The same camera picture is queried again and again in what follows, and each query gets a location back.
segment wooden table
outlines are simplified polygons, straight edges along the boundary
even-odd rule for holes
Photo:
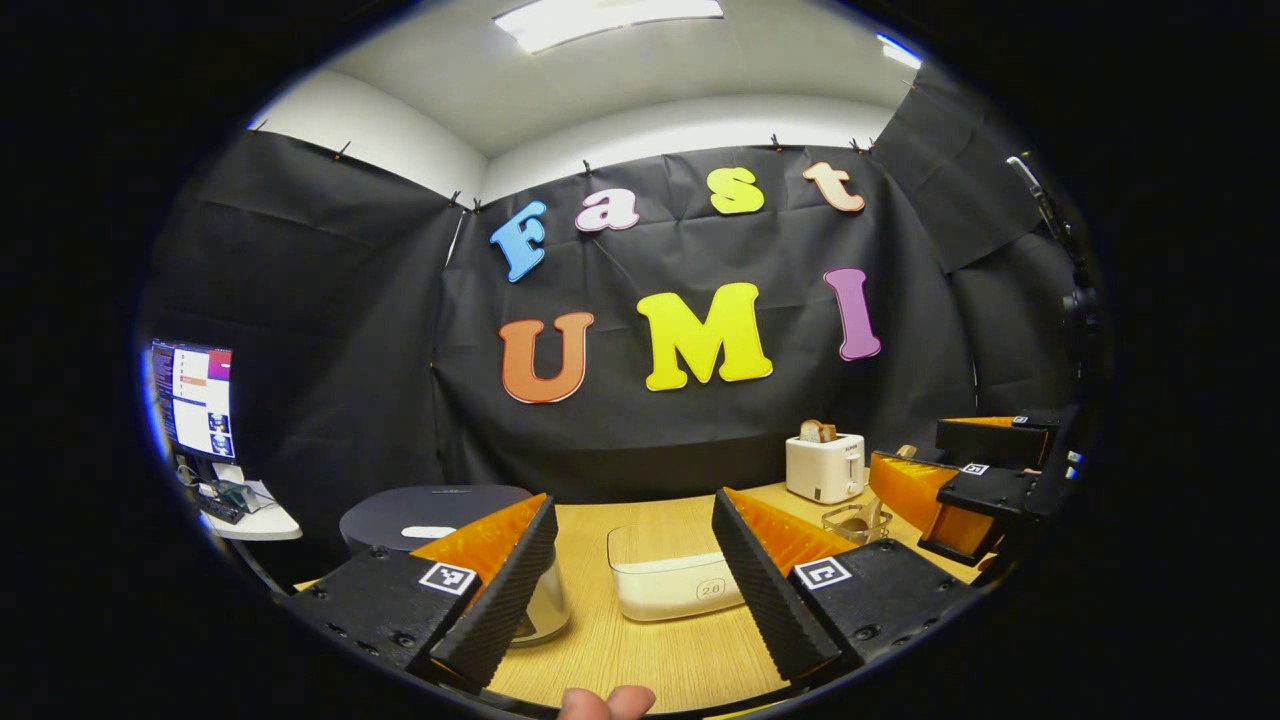
[[[787,492],[783,483],[744,491],[792,515],[822,525],[822,514],[841,505],[818,505]],[[867,489],[850,502],[867,503]],[[558,706],[564,688],[586,688],[602,697],[621,684],[653,688],[652,712],[694,710],[763,694],[786,685],[773,667],[745,605],[700,616],[636,623],[618,611],[605,536],[613,528],[646,523],[705,523],[710,532],[713,496],[617,505],[557,505],[556,552],[572,619],[552,641],[507,651],[489,689]],[[969,583],[978,570],[915,546],[920,533],[899,518],[890,537]]]

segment ceiling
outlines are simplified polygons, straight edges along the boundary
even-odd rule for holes
[[[915,76],[882,54],[874,31],[813,0],[721,0],[724,19],[634,26],[536,55],[493,22],[526,1],[424,3],[326,68],[399,99],[486,158],[604,115],[714,95],[892,109]]]

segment white container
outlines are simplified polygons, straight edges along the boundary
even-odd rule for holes
[[[710,524],[705,525],[625,525],[609,530],[609,568],[625,618],[672,620],[742,603]]]
[[[867,487],[863,436],[836,433],[831,442],[787,439],[787,489],[835,505],[863,493]]]

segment hand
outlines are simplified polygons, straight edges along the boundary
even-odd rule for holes
[[[618,685],[607,701],[591,691],[570,688],[556,720],[639,720],[657,700],[653,691],[640,685]]]

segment blue letter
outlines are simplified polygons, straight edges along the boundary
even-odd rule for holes
[[[547,205],[534,200],[489,238],[489,243],[497,243],[502,249],[502,254],[507,256],[507,264],[511,265],[511,272],[507,273],[508,281],[518,281],[525,273],[532,270],[534,265],[541,263],[543,255],[547,255],[541,247],[534,249],[529,245],[530,242],[541,242],[547,237],[543,224],[535,219],[545,211]]]

